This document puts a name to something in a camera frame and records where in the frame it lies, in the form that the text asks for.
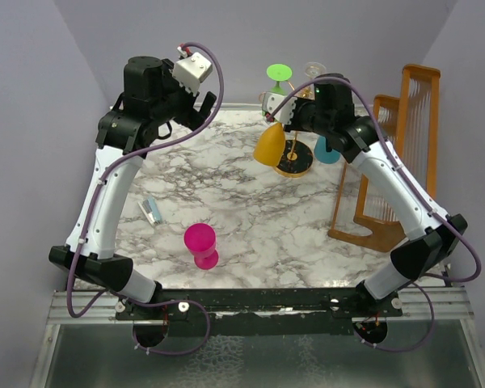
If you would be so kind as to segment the pink plastic goblet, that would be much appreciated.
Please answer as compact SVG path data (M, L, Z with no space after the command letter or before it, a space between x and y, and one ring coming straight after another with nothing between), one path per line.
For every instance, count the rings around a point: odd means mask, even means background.
M209 270L217 265L217 236L210 225L196 223L189 226L184 233L183 241L199 269Z

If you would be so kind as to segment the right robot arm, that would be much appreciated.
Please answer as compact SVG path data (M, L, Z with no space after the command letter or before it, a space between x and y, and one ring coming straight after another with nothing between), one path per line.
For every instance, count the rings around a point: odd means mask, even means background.
M331 149L363 174L394 211L407 241L390 253L390 261L363 280L356 309L373 316L384 298L421 278L462 242L465 218L442 208L422 188L396 154L373 114L356 116L357 89L341 74L324 74L306 83L314 98L290 92L273 110L287 128L316 133Z

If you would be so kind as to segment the blue plastic goblet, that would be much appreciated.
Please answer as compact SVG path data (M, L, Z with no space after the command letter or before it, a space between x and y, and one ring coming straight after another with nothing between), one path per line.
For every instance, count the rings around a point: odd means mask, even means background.
M340 153L328 145L325 137L320 136L314 147L314 157L323 164L335 164L340 160Z

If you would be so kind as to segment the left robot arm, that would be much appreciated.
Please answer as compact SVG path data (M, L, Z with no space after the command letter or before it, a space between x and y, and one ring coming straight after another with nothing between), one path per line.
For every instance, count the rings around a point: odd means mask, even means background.
M78 220L62 246L54 246L49 261L94 285L134 301L147 319L157 317L162 299L157 282L134 268L130 258L115 253L116 232L129 188L148 147L164 136L171 122L196 130L216 101L206 94L200 109L194 104L213 63L201 53L177 62L133 57L124 67L124 91L98 124L95 165Z

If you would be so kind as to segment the green plastic goblet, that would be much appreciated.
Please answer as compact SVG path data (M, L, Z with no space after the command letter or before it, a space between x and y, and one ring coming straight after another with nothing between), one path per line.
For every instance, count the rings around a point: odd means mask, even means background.
M281 63L272 64L266 69L266 74L275 83L269 90L270 92L279 95L288 94L288 91L281 86L281 83L287 82L292 77L293 71L289 66Z

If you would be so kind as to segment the clear wine glass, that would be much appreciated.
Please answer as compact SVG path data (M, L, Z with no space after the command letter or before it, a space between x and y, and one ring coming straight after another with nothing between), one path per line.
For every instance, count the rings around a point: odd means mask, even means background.
M327 72L327 68L319 62L308 62L304 66L304 72L309 79L314 79L324 75Z

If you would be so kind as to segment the orange plastic goblet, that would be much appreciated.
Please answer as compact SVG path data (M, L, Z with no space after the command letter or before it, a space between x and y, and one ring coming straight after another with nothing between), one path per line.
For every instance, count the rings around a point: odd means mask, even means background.
M285 132L283 124L276 122L269 126L260 136L253 157L255 161L269 167L279 165L285 150Z

